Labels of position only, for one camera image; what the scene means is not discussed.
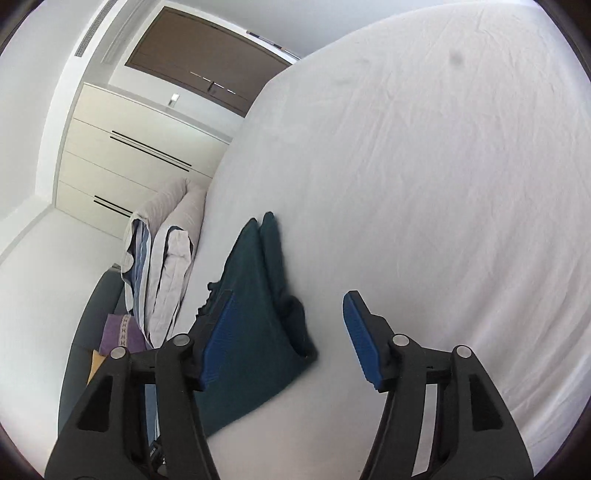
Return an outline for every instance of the wrinkled fabric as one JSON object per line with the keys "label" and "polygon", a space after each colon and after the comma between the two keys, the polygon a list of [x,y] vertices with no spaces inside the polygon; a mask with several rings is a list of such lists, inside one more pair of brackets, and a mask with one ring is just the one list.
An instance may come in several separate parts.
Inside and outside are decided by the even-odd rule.
{"label": "wrinkled fabric", "polygon": [[319,358],[209,439],[220,477],[359,478],[385,395],[343,324],[354,289],[420,345],[472,347],[540,470],[591,394],[590,152],[589,79],[539,7],[392,17],[272,79],[210,185],[175,330],[271,210]]}

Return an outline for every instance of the air vent grille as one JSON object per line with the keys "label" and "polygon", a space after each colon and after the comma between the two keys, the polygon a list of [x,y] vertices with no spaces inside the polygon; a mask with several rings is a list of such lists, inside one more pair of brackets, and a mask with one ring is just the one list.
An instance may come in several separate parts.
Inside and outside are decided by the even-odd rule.
{"label": "air vent grille", "polygon": [[78,46],[78,49],[76,50],[76,53],[74,53],[75,57],[82,57],[82,55],[84,55],[84,52],[88,48],[88,44],[92,40],[92,37],[95,36],[95,33],[99,29],[100,24],[103,23],[103,20],[105,19],[107,14],[111,11],[111,9],[113,8],[113,6],[116,3],[117,3],[117,0],[109,0],[105,4],[105,6],[100,11],[100,13],[96,16],[95,20],[92,22],[92,25],[90,26],[90,28],[86,32],[86,35],[84,35],[82,42],[80,42],[80,45]]}

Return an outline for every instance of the folded towel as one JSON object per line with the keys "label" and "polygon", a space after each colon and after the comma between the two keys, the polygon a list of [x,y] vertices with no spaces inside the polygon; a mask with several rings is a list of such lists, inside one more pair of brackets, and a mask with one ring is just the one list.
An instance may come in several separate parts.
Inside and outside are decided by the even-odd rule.
{"label": "folded towel", "polygon": [[304,307],[289,295],[277,221],[251,219],[236,240],[220,281],[199,309],[208,314],[224,290],[233,291],[239,318],[217,380],[195,393],[205,435],[211,435],[281,392],[316,359]]}
{"label": "folded towel", "polygon": [[124,346],[130,353],[146,350],[144,334],[131,315],[109,314],[100,341],[99,354],[107,356],[111,350]]}
{"label": "folded towel", "polygon": [[175,179],[129,219],[121,267],[126,306],[155,348],[174,326],[187,288],[205,194],[193,180]]}

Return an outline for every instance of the white bed sheet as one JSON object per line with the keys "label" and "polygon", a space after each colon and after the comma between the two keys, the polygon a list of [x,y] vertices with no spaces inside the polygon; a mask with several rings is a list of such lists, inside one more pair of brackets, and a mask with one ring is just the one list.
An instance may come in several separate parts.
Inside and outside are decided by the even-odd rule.
{"label": "white bed sheet", "polygon": [[272,80],[207,194],[176,333],[271,210],[320,356],[210,439],[221,477],[358,478],[385,396],[343,324],[350,289],[425,347],[470,345],[538,471],[591,394],[590,152],[591,85],[537,6],[411,12]]}

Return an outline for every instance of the white wall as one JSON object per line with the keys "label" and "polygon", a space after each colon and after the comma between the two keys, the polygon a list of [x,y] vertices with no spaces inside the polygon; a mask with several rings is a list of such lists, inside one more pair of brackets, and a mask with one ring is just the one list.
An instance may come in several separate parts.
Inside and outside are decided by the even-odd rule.
{"label": "white wall", "polygon": [[0,56],[0,219],[32,195],[41,134],[74,42],[100,0],[45,0]]}
{"label": "white wall", "polygon": [[[182,3],[238,24],[304,57],[383,18],[462,1],[497,0],[183,0]],[[509,1],[532,3],[532,0]]]}
{"label": "white wall", "polygon": [[121,240],[52,210],[0,265],[0,423],[43,473],[80,316]]}

